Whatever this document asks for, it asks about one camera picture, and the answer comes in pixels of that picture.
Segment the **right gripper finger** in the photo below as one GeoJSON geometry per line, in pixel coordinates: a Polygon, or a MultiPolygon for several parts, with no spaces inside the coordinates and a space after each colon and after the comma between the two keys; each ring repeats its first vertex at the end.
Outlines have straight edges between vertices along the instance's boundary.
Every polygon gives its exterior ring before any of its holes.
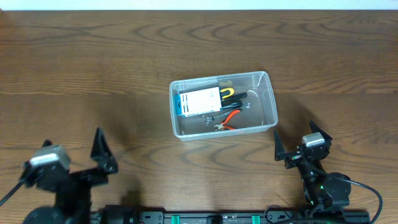
{"type": "Polygon", "coordinates": [[[320,133],[322,135],[322,137],[324,138],[324,140],[332,140],[332,137],[329,134],[327,134],[326,132],[324,132],[324,130],[319,128],[313,120],[310,120],[309,125],[310,125],[310,129],[312,130],[312,133],[320,133]]]}
{"type": "Polygon", "coordinates": [[[282,141],[280,140],[279,134],[276,130],[274,130],[274,143],[275,143],[275,152],[274,152],[274,160],[281,161],[286,158],[286,151],[282,141]]]}

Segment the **red handled pliers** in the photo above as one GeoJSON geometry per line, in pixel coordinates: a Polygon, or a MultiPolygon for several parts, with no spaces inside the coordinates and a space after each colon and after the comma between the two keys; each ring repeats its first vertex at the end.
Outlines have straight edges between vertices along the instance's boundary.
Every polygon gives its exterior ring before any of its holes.
{"type": "Polygon", "coordinates": [[[221,122],[220,124],[214,125],[216,131],[221,131],[221,130],[234,130],[233,127],[228,125],[228,122],[237,114],[241,112],[241,109],[233,110],[227,118],[221,122]]]}

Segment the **slim black yellow screwdriver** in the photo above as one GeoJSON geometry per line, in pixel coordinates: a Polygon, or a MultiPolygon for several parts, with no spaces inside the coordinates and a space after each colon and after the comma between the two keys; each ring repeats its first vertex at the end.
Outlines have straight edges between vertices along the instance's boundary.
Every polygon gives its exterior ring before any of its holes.
{"type": "Polygon", "coordinates": [[[248,94],[246,92],[243,92],[243,93],[233,94],[227,98],[222,98],[221,100],[222,101],[233,101],[233,100],[239,100],[241,98],[245,98],[247,96],[248,96],[248,94]]]}

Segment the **stubby yellow black screwdriver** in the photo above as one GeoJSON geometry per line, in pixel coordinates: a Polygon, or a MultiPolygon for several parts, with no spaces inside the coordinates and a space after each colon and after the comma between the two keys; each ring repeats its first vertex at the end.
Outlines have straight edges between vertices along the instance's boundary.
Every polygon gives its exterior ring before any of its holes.
{"type": "Polygon", "coordinates": [[[235,92],[234,88],[231,88],[231,87],[229,87],[229,88],[223,88],[223,89],[220,90],[220,98],[221,98],[222,100],[223,100],[223,99],[227,99],[227,98],[229,98],[230,96],[233,96],[233,95],[234,95],[234,92],[235,92]]]}

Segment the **silver combination wrench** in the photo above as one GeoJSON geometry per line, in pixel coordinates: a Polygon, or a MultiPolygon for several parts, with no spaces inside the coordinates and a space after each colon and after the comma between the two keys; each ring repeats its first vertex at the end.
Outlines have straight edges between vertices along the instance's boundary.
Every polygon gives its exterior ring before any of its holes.
{"type": "Polygon", "coordinates": [[[212,123],[216,120],[219,120],[221,118],[227,118],[230,114],[232,114],[235,111],[242,111],[243,109],[250,108],[250,107],[251,107],[251,103],[249,102],[240,107],[234,108],[232,110],[226,111],[226,112],[218,114],[216,116],[209,116],[206,118],[206,124],[210,124],[210,123],[212,123]]]}

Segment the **blue white screwdriver box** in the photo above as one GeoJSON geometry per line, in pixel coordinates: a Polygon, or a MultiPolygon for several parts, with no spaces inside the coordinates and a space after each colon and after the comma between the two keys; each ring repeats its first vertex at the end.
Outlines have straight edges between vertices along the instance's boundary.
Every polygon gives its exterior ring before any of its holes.
{"type": "Polygon", "coordinates": [[[221,111],[220,88],[213,87],[174,96],[177,116],[189,117],[221,111]]]}

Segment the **small black handled hammer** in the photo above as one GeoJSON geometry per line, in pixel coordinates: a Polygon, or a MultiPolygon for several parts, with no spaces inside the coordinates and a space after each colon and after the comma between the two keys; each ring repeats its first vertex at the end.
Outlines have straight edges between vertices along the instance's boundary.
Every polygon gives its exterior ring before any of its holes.
{"type": "Polygon", "coordinates": [[[234,110],[236,108],[241,107],[243,104],[241,100],[235,100],[235,101],[227,101],[227,102],[222,102],[221,104],[221,109],[222,110],[234,110]]]}

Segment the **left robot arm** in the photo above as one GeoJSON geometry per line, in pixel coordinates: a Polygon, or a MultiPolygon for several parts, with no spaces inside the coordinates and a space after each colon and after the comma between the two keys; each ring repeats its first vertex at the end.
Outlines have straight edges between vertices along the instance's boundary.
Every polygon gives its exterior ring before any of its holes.
{"type": "Polygon", "coordinates": [[[21,181],[26,187],[55,194],[52,206],[31,211],[24,223],[138,223],[138,214],[121,205],[107,205],[91,211],[91,189],[108,183],[108,176],[118,172],[101,128],[96,129],[90,157],[96,167],[70,171],[71,159],[61,145],[50,140],[24,164],[21,181]]]}

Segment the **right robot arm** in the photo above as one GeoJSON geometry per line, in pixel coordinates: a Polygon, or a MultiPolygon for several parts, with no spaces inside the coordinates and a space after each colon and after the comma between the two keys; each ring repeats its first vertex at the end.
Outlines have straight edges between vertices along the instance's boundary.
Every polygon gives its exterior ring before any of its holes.
{"type": "Polygon", "coordinates": [[[349,205],[349,177],[324,170],[321,160],[329,155],[333,138],[313,121],[309,125],[312,134],[304,136],[301,145],[291,152],[285,150],[279,134],[274,131],[274,159],[284,161],[286,169],[298,169],[305,198],[310,202],[304,210],[305,217],[325,218],[332,213],[340,215],[343,208],[349,205]]]}

